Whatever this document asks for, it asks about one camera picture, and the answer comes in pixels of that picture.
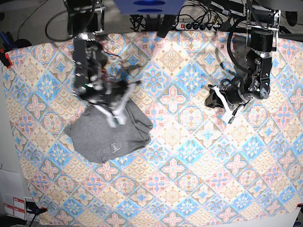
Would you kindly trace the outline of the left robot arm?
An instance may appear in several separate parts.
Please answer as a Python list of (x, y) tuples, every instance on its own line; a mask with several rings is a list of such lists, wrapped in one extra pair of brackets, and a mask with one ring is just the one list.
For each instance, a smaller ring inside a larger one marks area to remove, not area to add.
[[(247, 1), (246, 14), (233, 24), (227, 39), (228, 55), (245, 75), (221, 81), (219, 86), (210, 85), (209, 96), (205, 101), (207, 107), (228, 109), (244, 105), (251, 98), (262, 100), (269, 97), (271, 53), (276, 51), (280, 18), (280, 10), (267, 9), (259, 3)], [(231, 51), (233, 33), (243, 21), (246, 21), (246, 45), (250, 49), (245, 57), (246, 67), (237, 62)]]

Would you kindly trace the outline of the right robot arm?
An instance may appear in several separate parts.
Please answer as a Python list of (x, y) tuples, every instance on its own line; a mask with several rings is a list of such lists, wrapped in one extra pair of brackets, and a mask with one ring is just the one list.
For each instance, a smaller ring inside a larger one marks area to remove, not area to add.
[(105, 66), (108, 57), (99, 39), (104, 30), (105, 8), (102, 0), (65, 0), (67, 31), (73, 39), (75, 79), (72, 93), (94, 105), (113, 108), (128, 89), (127, 82), (116, 82)]

